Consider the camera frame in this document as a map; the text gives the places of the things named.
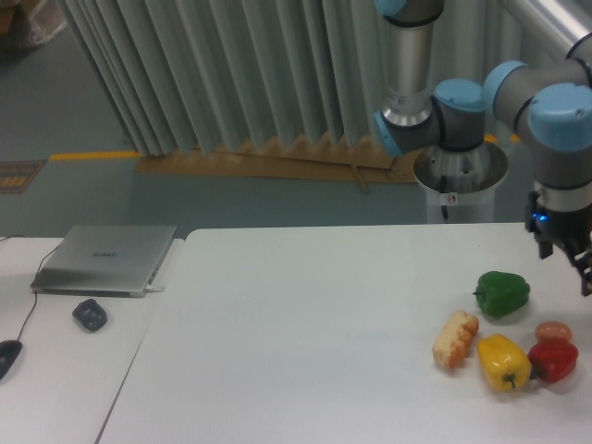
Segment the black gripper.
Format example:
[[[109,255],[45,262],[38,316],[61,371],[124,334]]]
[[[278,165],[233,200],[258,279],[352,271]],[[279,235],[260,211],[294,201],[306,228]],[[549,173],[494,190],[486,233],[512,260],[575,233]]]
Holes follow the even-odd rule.
[[[527,196],[525,229],[534,235],[540,259],[560,248],[577,270],[581,294],[591,295],[591,205],[576,211],[560,212],[543,205],[537,191]]]

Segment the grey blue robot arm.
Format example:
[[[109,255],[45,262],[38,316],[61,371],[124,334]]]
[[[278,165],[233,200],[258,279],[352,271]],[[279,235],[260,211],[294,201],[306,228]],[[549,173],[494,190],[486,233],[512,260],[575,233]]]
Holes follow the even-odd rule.
[[[520,61],[495,67],[483,83],[446,80],[434,90],[427,74],[440,1],[378,1],[398,53],[388,99],[375,115],[379,139],[399,156],[434,148],[416,177],[441,195],[491,187],[505,173],[500,150],[484,140],[493,116],[529,147],[534,189],[525,227],[541,257],[562,250],[591,292],[591,18],[570,1],[507,1],[505,9],[554,57],[546,68]]]

